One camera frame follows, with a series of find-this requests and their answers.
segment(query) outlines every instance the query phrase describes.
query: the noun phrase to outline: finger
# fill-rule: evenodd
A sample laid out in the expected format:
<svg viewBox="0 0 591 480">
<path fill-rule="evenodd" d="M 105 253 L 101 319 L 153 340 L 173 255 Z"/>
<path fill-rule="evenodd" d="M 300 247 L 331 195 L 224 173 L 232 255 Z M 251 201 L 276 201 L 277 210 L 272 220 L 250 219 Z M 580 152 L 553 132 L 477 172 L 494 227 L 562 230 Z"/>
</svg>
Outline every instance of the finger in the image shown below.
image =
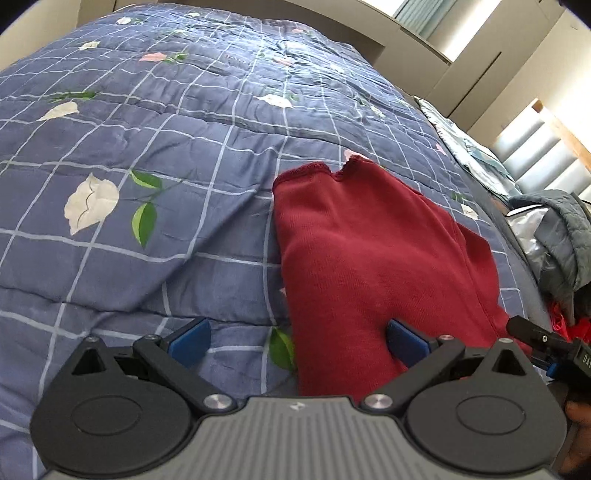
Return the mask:
<svg viewBox="0 0 591 480">
<path fill-rule="evenodd" d="M 581 427 L 573 444 L 570 446 L 569 454 L 565 458 L 561 472 L 567 473 L 581 466 L 591 457 L 591 427 Z"/>
<path fill-rule="evenodd" d="M 566 415 L 575 423 L 591 427 L 591 405 L 587 403 L 568 402 Z"/>
</svg>

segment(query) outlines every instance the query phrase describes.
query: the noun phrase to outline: gray blanket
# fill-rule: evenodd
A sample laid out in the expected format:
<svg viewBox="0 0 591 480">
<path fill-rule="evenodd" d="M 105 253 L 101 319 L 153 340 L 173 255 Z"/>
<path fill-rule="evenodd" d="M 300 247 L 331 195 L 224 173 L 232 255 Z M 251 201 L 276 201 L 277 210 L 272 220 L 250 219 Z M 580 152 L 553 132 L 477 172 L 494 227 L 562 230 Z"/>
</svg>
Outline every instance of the gray blanket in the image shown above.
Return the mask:
<svg viewBox="0 0 591 480">
<path fill-rule="evenodd" d="M 513 208 L 550 207 L 535 231 L 548 251 L 538 278 L 540 290 L 556 299 L 569 323 L 591 314 L 587 292 L 591 283 L 591 214 L 574 194 L 544 190 L 509 200 Z"/>
</svg>

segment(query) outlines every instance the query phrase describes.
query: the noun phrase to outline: plaid pattern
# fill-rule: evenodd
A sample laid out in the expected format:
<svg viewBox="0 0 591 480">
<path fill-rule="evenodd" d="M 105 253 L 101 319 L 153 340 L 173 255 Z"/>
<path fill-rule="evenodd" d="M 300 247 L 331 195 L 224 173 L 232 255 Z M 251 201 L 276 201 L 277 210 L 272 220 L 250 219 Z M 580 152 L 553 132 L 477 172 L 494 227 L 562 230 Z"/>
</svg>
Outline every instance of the plaid pattern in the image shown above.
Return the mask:
<svg viewBox="0 0 591 480">
<path fill-rule="evenodd" d="M 118 24 L 123 17 L 131 21 Z M 177 57 L 139 61 L 157 52 Z M 93 97 L 74 100 L 79 113 L 38 121 L 69 92 Z M 1 478 L 42 473 L 31 413 L 91 332 L 128 345 L 205 315 L 215 320 L 200 375 L 239 398 L 289 391 L 291 375 L 269 360 L 271 327 L 288 327 L 271 185 L 314 160 L 338 170 L 345 149 L 486 238 L 499 302 L 523 314 L 504 244 L 433 127 L 354 49 L 305 25 L 171 4 L 127 8 L 7 68 L 0 99 Z M 131 228 L 145 195 L 132 170 L 164 186 L 145 248 Z M 64 205 L 89 173 L 110 180 L 119 203 L 71 236 Z M 480 219 L 465 216 L 458 198 Z"/>
</svg>

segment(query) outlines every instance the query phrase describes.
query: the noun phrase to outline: bedsheet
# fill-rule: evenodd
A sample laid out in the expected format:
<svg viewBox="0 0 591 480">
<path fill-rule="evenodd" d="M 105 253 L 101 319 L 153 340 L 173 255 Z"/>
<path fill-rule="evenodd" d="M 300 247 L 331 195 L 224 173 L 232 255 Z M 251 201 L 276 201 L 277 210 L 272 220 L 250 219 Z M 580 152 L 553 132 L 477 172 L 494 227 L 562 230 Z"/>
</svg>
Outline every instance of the bedsheet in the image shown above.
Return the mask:
<svg viewBox="0 0 591 480">
<path fill-rule="evenodd" d="M 198 374 L 238 398 L 290 391 L 269 354 L 289 326 L 271 185 L 310 161 L 362 154 L 446 209 L 489 241 L 499 303 L 523 314 L 433 127 L 310 27 L 125 8 L 8 67 L 0 100 L 1 478 L 41 475 L 31 413 L 90 332 L 129 345 L 204 315 Z"/>
</svg>

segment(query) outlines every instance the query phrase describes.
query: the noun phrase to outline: red cloth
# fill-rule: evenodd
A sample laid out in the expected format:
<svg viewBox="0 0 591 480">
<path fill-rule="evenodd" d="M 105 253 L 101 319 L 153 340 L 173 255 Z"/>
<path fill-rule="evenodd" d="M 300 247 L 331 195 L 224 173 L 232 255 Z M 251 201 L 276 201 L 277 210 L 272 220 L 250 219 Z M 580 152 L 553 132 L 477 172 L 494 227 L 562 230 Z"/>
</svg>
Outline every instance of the red cloth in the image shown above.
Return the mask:
<svg viewBox="0 0 591 480">
<path fill-rule="evenodd" d="M 379 165 L 308 164 L 273 191 L 302 395 L 359 401 L 402 373 L 393 318 L 469 346 L 507 335 L 487 241 Z"/>
<path fill-rule="evenodd" d="M 580 338 L 585 343 L 591 343 L 591 323 L 588 318 L 581 318 L 577 321 L 577 325 L 569 327 L 557 301 L 552 301 L 548 305 L 548 312 L 552 328 L 556 333 L 562 335 L 569 342 Z"/>
</svg>

